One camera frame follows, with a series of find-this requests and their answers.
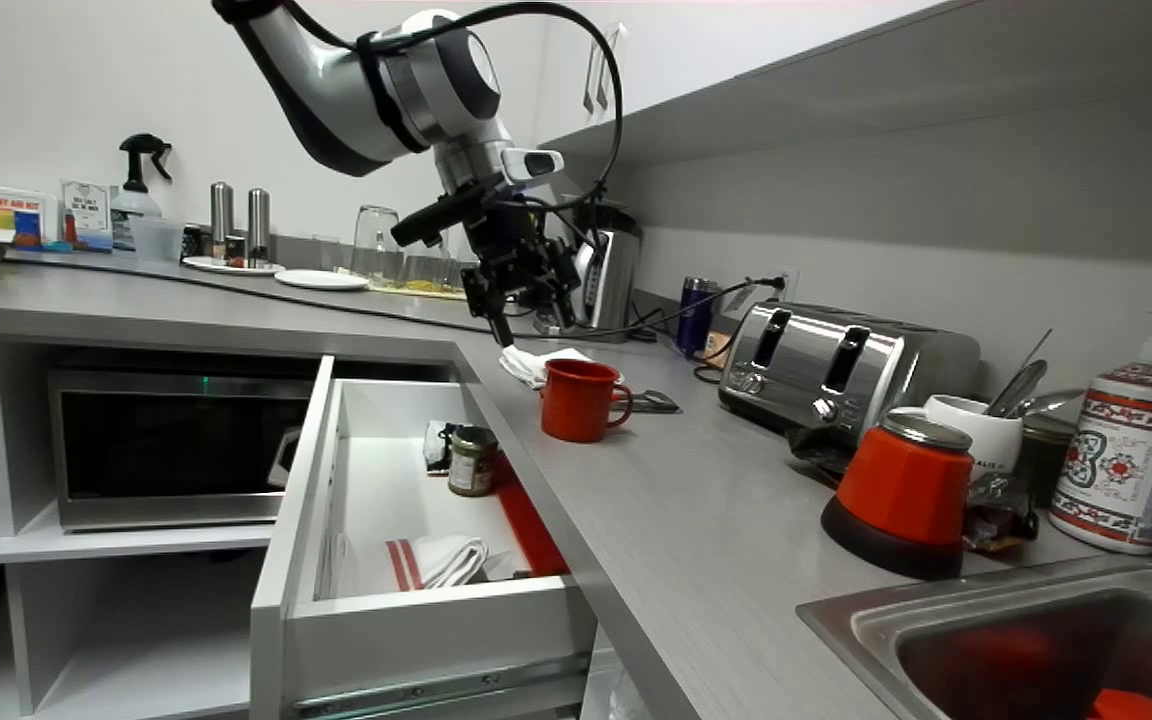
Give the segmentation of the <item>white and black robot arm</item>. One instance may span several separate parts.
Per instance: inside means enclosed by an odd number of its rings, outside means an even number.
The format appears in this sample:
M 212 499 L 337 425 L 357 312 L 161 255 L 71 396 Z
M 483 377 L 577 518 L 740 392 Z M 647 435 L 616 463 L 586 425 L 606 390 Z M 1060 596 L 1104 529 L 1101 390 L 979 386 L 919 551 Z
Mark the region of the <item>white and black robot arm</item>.
M 506 310 L 541 324 L 577 319 L 581 274 L 545 234 L 531 185 L 562 156 L 513 145 L 499 83 L 468 16 L 420 14 L 397 30 L 340 42 L 297 0 L 212 0 L 276 91 L 303 153 L 344 176 L 368 176 L 427 153 L 445 192 L 392 230 L 397 245 L 437 245 L 461 226 L 477 266 L 461 274 L 468 312 L 513 343 Z

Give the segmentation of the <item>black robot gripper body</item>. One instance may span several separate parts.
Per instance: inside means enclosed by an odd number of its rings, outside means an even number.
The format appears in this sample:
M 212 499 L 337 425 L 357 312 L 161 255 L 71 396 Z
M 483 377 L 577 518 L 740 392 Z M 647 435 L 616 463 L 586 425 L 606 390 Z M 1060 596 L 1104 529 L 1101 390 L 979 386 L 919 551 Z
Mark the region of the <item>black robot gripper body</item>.
M 531 283 L 545 274 L 550 252 L 566 252 L 558 240 L 545 234 L 547 203 L 531 199 L 517 188 L 462 188 L 461 192 L 461 226 L 477 252 L 477 274 L 499 292 L 517 292 L 521 301 L 537 301 Z

